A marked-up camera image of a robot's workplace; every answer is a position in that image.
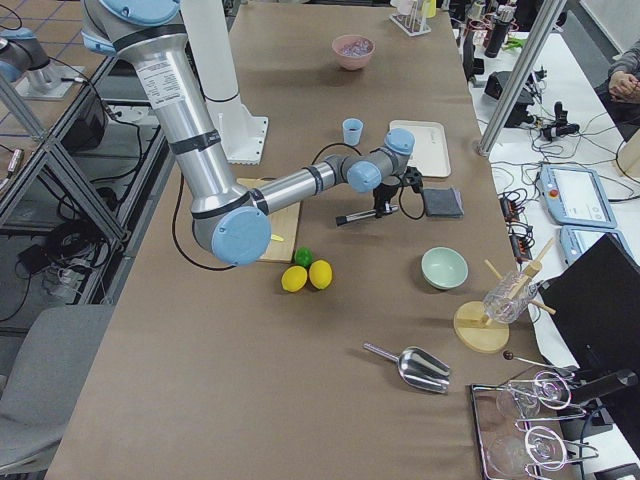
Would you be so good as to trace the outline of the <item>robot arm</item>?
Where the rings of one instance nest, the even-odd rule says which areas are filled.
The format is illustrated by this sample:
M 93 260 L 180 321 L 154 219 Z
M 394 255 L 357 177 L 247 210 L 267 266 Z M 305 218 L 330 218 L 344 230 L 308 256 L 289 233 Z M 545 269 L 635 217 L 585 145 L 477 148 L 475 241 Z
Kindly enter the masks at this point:
M 219 1 L 85 1 L 87 48 L 130 63 L 191 191 L 196 242 L 231 266 L 258 260 L 269 214 L 338 184 L 369 192 L 405 172 L 415 139 L 390 130 L 364 156 L 333 155 L 262 187 L 239 184 L 227 158 L 255 146 L 266 121 L 242 104 Z
M 28 28 L 1 30 L 1 75 L 25 99 L 61 100 L 72 85 L 86 83 L 83 70 L 50 58 Z

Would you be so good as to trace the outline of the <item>seated person hands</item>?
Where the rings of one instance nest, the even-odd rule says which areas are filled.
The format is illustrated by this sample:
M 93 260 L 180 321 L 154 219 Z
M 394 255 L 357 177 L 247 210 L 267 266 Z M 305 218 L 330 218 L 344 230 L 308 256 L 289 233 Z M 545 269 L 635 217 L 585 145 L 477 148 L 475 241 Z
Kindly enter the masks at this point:
M 608 91 L 615 102 L 639 103 L 639 79 L 633 74 L 614 72 L 609 79 Z

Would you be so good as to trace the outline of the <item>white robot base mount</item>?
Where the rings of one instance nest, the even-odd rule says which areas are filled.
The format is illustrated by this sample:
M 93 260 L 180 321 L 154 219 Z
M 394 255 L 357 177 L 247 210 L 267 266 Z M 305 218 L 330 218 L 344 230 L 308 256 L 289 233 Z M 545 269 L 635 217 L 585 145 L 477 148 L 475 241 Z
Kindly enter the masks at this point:
M 269 120 L 252 115 L 241 99 L 223 4 L 184 0 L 180 11 L 209 116 L 228 161 L 259 164 Z

